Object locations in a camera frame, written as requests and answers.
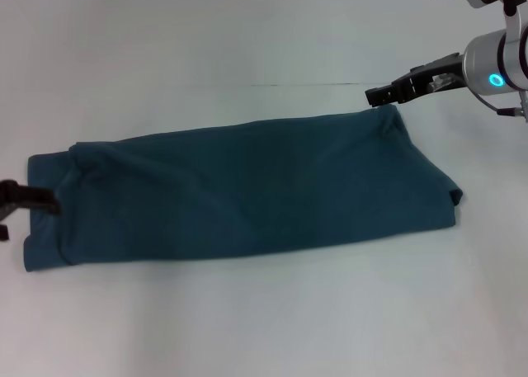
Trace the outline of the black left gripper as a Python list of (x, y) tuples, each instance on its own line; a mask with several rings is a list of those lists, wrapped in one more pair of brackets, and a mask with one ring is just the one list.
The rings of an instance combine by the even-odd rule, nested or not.
[[(27, 210), (40, 210), (53, 215), (61, 213), (60, 203), (51, 189), (19, 186), (14, 180), (0, 181), (0, 221), (16, 211), (18, 207)], [(0, 224), (0, 242), (8, 240), (8, 228), (6, 225)]]

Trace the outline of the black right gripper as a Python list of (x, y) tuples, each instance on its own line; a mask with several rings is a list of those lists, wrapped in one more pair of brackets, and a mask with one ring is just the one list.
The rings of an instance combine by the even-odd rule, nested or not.
[(432, 77), (443, 73), (451, 74), (456, 84), (448, 91), (464, 87), (462, 72), (463, 56), (459, 53), (449, 54), (429, 64), (412, 68), (409, 73), (383, 87), (365, 91), (365, 97), (372, 107), (393, 103), (403, 104), (419, 97), (432, 94), (427, 90)]

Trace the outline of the teal blue t-shirt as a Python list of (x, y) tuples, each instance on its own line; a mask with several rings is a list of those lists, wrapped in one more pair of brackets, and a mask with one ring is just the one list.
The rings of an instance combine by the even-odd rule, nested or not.
[(76, 143), (32, 156), (51, 189), (30, 215), (27, 271), (254, 257), (455, 224), (462, 190), (394, 106)]

